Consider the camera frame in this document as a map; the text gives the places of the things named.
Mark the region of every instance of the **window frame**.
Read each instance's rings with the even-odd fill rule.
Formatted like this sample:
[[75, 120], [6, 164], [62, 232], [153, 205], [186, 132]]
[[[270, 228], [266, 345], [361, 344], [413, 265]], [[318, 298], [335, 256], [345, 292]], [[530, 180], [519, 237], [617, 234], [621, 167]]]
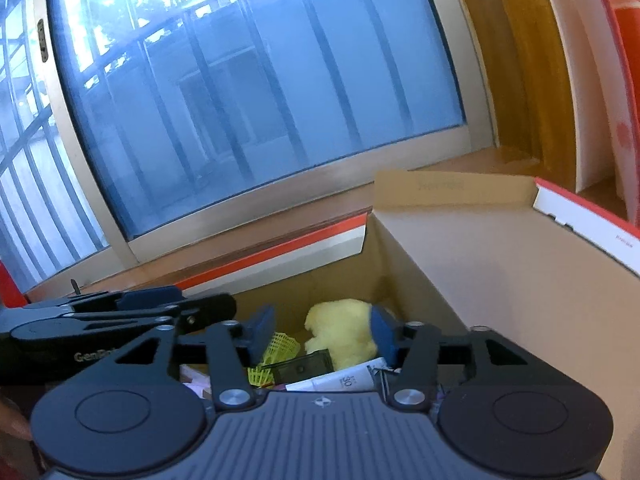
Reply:
[[[57, 230], [59, 241], [68, 251], [68, 256], [77, 264], [79, 261], [87, 259], [84, 256], [94, 248], [96, 251], [104, 249], [104, 240], [100, 229], [90, 218], [91, 215], [83, 206], [84, 197], [78, 193], [77, 187], [74, 185], [75, 176], [68, 173], [65, 167], [64, 156], [58, 149], [57, 125], [53, 118], [53, 110], [50, 103], [44, 97], [45, 91], [38, 88], [40, 79], [40, 62], [35, 59], [35, 54], [31, 49], [33, 33], [35, 33], [35, 23], [30, 20], [34, 17], [33, 11], [30, 10], [30, 4], [33, 0], [4, 0], [5, 8], [0, 12], [0, 54], [2, 61], [0, 73], [4, 73], [3, 82], [6, 82], [6, 108], [8, 115], [12, 116], [15, 124], [15, 139], [9, 144], [8, 139], [0, 139], [0, 148], [3, 152], [2, 160], [0, 160], [0, 176], [5, 179], [5, 184], [9, 183], [15, 191], [14, 197], [19, 200], [22, 205], [20, 208], [12, 207], [9, 188], [3, 190], [0, 183], [0, 204], [4, 211], [6, 225], [0, 225], [2, 237], [6, 239], [6, 243], [13, 247], [14, 254], [20, 260], [19, 253], [22, 252], [26, 259], [18, 262], [20, 270], [17, 271], [16, 281], [28, 283], [45, 278], [50, 273], [47, 270], [46, 261], [38, 258], [38, 251], [26, 238], [26, 232], [30, 231], [35, 235], [40, 243], [40, 247], [46, 257], [48, 263], [53, 267], [54, 272], [63, 272], [66, 268], [64, 250], [56, 251], [52, 238], [47, 237], [45, 225], [49, 228]], [[14, 20], [14, 26], [18, 26], [20, 34], [15, 38], [8, 36], [8, 22], [16, 13], [17, 20]], [[15, 58], [22, 60], [14, 65]], [[22, 70], [26, 70], [26, 74], [16, 75], [20, 66]], [[18, 85], [22, 80], [23, 88]], [[38, 156], [37, 141], [43, 141], [46, 148], [40, 151]], [[54, 167], [57, 175], [44, 173], [43, 161], [47, 159]], [[53, 181], [58, 180], [64, 191], [62, 195], [55, 193], [55, 184]], [[84, 232], [90, 240], [89, 249], [81, 248], [77, 240], [72, 239], [72, 235], [62, 220], [62, 208], [60, 198], [65, 202], [68, 199], [70, 206], [75, 208], [78, 215], [78, 222], [84, 228]], [[38, 216], [38, 207], [43, 216]], [[26, 216], [26, 222], [20, 222]], [[17, 236], [16, 240], [12, 240], [11, 231]]]
[[472, 25], [462, 0], [432, 0], [447, 39], [466, 124], [401, 140], [311, 168], [249, 190], [162, 225], [128, 242], [120, 231], [86, 158], [66, 104], [51, 35], [47, 0], [33, 0], [43, 20], [49, 59], [43, 64], [50, 105], [68, 158], [110, 246], [37, 285], [38, 296], [68, 294], [70, 279], [89, 285], [235, 227], [373, 181], [382, 168], [411, 170], [494, 145], [490, 94]]

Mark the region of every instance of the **metal window bars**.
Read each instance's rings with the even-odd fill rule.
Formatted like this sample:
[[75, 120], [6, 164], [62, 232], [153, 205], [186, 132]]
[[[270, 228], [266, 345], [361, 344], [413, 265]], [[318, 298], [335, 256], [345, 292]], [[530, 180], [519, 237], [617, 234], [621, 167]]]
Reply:
[[[128, 20], [131, 26], [131, 32], [127, 37], [122, 38], [115, 44], [112, 44], [106, 53], [100, 54], [98, 51], [95, 31], [91, 23], [91, 17], [89, 16], [88, 0], [81, 0], [82, 18], [84, 20], [84, 26], [89, 40], [93, 62], [89, 67], [87, 67], [79, 74], [80, 79], [78, 80], [78, 83], [85, 85], [85, 83], [94, 79], [96, 76], [98, 78], [98, 81], [102, 81], [103, 79], [106, 80], [105, 68], [124, 56], [127, 52], [130, 51], [131, 47], [133, 46], [135, 56], [139, 61], [142, 62], [145, 83], [152, 93], [154, 102], [156, 104], [156, 107], [158, 108], [158, 112], [162, 120], [162, 124], [164, 125], [164, 129], [166, 130], [168, 137], [171, 140], [171, 143], [174, 147], [176, 155], [178, 156], [178, 160], [180, 160], [185, 175], [193, 184], [193, 170], [191, 169], [191, 165], [187, 160], [186, 154], [184, 153], [184, 147], [180, 142], [180, 138], [175, 130], [172, 119], [168, 113], [162, 95], [159, 91], [158, 84], [156, 83], [154, 77], [151, 58], [145, 44], [145, 40], [147, 38], [156, 34], [160, 30], [163, 30], [170, 24], [182, 22], [182, 24], [184, 24], [184, 30], [188, 36], [191, 52], [196, 61], [196, 65], [198, 67], [200, 75], [204, 80], [204, 87], [207, 91], [207, 97], [211, 103], [212, 108], [216, 111], [218, 117], [220, 118], [220, 124], [222, 126], [223, 133], [228, 140], [229, 145], [231, 146], [232, 154], [236, 160], [236, 163], [238, 164], [242, 176], [244, 177], [245, 184], [247, 187], [251, 187], [255, 185], [255, 178], [252, 172], [252, 168], [250, 167], [249, 162], [246, 159], [242, 143], [239, 140], [238, 132], [235, 131], [235, 128], [232, 125], [232, 121], [230, 120], [228, 113], [226, 112], [225, 107], [222, 103], [220, 90], [216, 87], [215, 81], [210, 74], [209, 65], [206, 61], [202, 46], [200, 45], [200, 41], [198, 40], [196, 32], [194, 30], [194, 11], [215, 1], [217, 0], [190, 1], [188, 4], [180, 6], [177, 9], [168, 10], [162, 20], [157, 20], [141, 26], [136, 14], [134, 0], [124, 0]], [[346, 86], [340, 74], [338, 63], [335, 59], [334, 53], [332, 52], [329, 40], [324, 33], [322, 24], [318, 18], [318, 14], [314, 8], [312, 0], [301, 1], [304, 5], [310, 24], [312, 25], [312, 30], [320, 47], [322, 58], [330, 74], [330, 79], [334, 87], [334, 91], [338, 96], [338, 102], [340, 104], [340, 108], [344, 116], [344, 120], [351, 139], [352, 149], [354, 152], [359, 152], [363, 149], [362, 136], [360, 134], [360, 131], [358, 130], [358, 125], [356, 124], [354, 112], [350, 104]], [[404, 124], [405, 134], [409, 135], [411, 134], [413, 127], [411, 113], [409, 110], [406, 95], [404, 94], [404, 88], [400, 79], [399, 70], [391, 51], [391, 47], [384, 30], [382, 20], [380, 19], [380, 15], [375, 7], [375, 4], [373, 3], [373, 0], [362, 1], [371, 20], [375, 35], [380, 43], [383, 59], [385, 60], [386, 68], [392, 81], [396, 101], [398, 102], [398, 108], [402, 117], [402, 122]], [[184, 3], [183, 0], [176, 0], [176, 2], [178, 4]], [[252, 12], [249, 1], [235, 0], [235, 3], [238, 4], [247, 30], [249, 31], [249, 35], [253, 43], [253, 48], [255, 49], [260, 66], [267, 79], [268, 85], [270, 86], [271, 92], [273, 93], [276, 106], [284, 122], [286, 134], [289, 137], [289, 141], [294, 150], [294, 154], [296, 155], [299, 167], [300, 169], [308, 168], [308, 155], [305, 151], [305, 147], [300, 137], [300, 133], [296, 126], [293, 114], [289, 108], [289, 105], [287, 104], [287, 99], [278, 79], [278, 75], [276, 74], [270, 56], [267, 52], [267, 49], [265, 48], [265, 44], [261, 37], [260, 31], [258, 30], [258, 27], [255, 23], [254, 14]], [[120, 132], [122, 131], [121, 125], [117, 126], [117, 128]], [[132, 168], [138, 178], [138, 181], [141, 183], [141, 186], [143, 186], [143, 188], [146, 188], [145, 193], [150, 196], [152, 192], [148, 188], [148, 186], [145, 186], [144, 184], [144, 176], [142, 175], [140, 167], [136, 163], [135, 155], [131, 150], [128, 150], [127, 148], [125, 148], [125, 150], [127, 153], [127, 157], [132, 161]]]
[[[63, 186], [65, 187], [66, 193], [68, 195], [69, 200], [74, 206], [76, 213], [78, 215], [78, 219], [80, 224], [82, 225], [82, 229], [88, 235], [88, 238], [91, 240], [92, 245], [95, 250], [100, 250], [105, 247], [105, 243], [102, 240], [101, 234], [98, 233], [97, 229], [94, 227], [92, 222], [90, 221], [87, 212], [84, 209], [82, 201], [78, 196], [78, 192], [74, 187], [71, 177], [68, 174], [68, 169], [63, 162], [62, 156], [60, 155], [59, 148], [56, 143], [56, 136], [52, 130], [52, 125], [50, 124], [50, 120], [52, 117], [52, 111], [49, 105], [45, 105], [42, 101], [42, 96], [40, 95], [40, 89], [38, 87], [38, 79], [37, 74], [34, 67], [33, 57], [31, 56], [31, 45], [30, 45], [30, 28], [29, 28], [29, 20], [28, 20], [28, 5], [27, 0], [3, 0], [4, 8], [0, 12], [0, 31], [2, 32], [2, 40], [1, 40], [1, 48], [2, 48], [2, 58], [4, 60], [4, 66], [0, 68], [0, 73], [4, 71], [4, 81], [6, 84], [6, 90], [8, 91], [8, 102], [5, 104], [10, 107], [10, 114], [15, 122], [15, 128], [18, 133], [18, 137], [11, 145], [7, 145], [6, 138], [0, 128], [0, 149], [2, 151], [3, 157], [0, 159], [0, 176], [3, 176], [5, 172], [8, 172], [9, 177], [5, 177], [5, 182], [7, 184], [13, 184], [15, 189], [15, 194], [17, 195], [18, 202], [10, 199], [10, 195], [7, 193], [8, 189], [5, 189], [0, 183], [0, 201], [2, 202], [2, 206], [4, 207], [4, 211], [6, 213], [6, 218], [11, 224], [13, 231], [15, 232], [15, 237], [10, 236], [10, 232], [8, 231], [7, 226], [2, 226], [2, 232], [4, 238], [11, 240], [11, 245], [14, 247], [16, 251], [19, 251], [17, 243], [20, 243], [24, 250], [24, 255], [28, 257], [28, 262], [24, 263], [26, 267], [23, 269], [25, 275], [30, 276], [33, 274], [29, 269], [29, 266], [33, 267], [36, 272], [36, 275], [33, 275], [33, 279], [35, 281], [41, 281], [48, 278], [55, 272], [59, 272], [66, 265], [68, 265], [68, 258], [66, 258], [66, 264], [61, 261], [61, 255], [56, 253], [51, 239], [51, 232], [45, 232], [43, 227], [41, 226], [40, 219], [36, 216], [36, 213], [32, 207], [32, 201], [38, 200], [35, 196], [30, 196], [25, 188], [25, 183], [20, 180], [20, 174], [18, 174], [17, 169], [17, 157], [19, 157], [20, 152], [24, 153], [26, 160], [26, 167], [22, 168], [22, 171], [28, 171], [35, 183], [35, 187], [37, 189], [37, 193], [39, 194], [39, 198], [42, 199], [46, 211], [49, 213], [52, 224], [57, 230], [60, 238], [62, 239], [64, 246], [68, 250], [68, 253], [72, 259], [72, 263], [75, 263], [81, 260], [84, 256], [87, 256], [88, 253], [93, 252], [93, 250], [87, 251], [86, 248], [82, 248], [79, 250], [76, 247], [76, 244], [72, 240], [72, 236], [69, 233], [69, 229], [78, 229], [79, 226], [73, 225], [65, 225], [63, 220], [60, 218], [60, 204], [56, 205], [55, 201], [60, 201], [59, 197], [52, 197], [51, 192], [47, 189], [46, 180], [51, 178], [51, 175], [41, 174], [41, 169], [38, 167], [38, 163], [36, 161], [36, 157], [33, 153], [33, 139], [36, 137], [36, 134], [39, 132], [42, 133], [42, 137], [44, 138], [48, 150], [50, 152], [52, 161], [58, 172], [58, 175], [62, 181]], [[9, 33], [7, 30], [7, 19], [12, 12], [16, 11], [16, 8], [20, 6], [20, 20], [22, 25], [22, 32], [19, 37], [14, 40], [13, 38], [9, 38]], [[31, 93], [33, 95], [33, 101], [35, 104], [36, 110], [34, 111], [33, 116], [30, 118], [31, 121], [28, 121], [28, 124], [25, 124], [25, 120], [20, 114], [20, 110], [18, 108], [18, 92], [15, 87], [14, 78], [15, 75], [12, 73], [12, 59], [20, 52], [24, 51], [24, 63], [27, 67], [28, 72], [28, 84], [24, 90], [25, 97]], [[28, 218], [29, 225], [21, 224], [20, 218], [16, 214], [16, 208], [23, 208], [26, 217]], [[47, 270], [50, 266], [47, 265], [47, 262], [43, 260], [43, 255], [41, 254], [38, 257], [36, 251], [34, 250], [34, 243], [37, 243], [35, 240], [30, 240], [30, 238], [26, 234], [26, 230], [32, 228], [37, 242], [42, 246], [46, 257], [50, 261], [50, 266], [53, 268], [54, 272], [50, 272]]]

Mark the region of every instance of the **brown cardboard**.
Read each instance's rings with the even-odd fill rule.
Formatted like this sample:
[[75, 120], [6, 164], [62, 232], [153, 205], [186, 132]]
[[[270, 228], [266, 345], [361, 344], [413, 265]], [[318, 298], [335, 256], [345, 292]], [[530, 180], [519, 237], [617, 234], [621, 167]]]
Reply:
[[361, 254], [237, 295], [303, 342], [315, 303], [384, 301], [445, 333], [487, 325], [596, 392], [614, 417], [600, 473], [640, 478], [640, 280], [532, 208], [526, 176], [389, 171]]

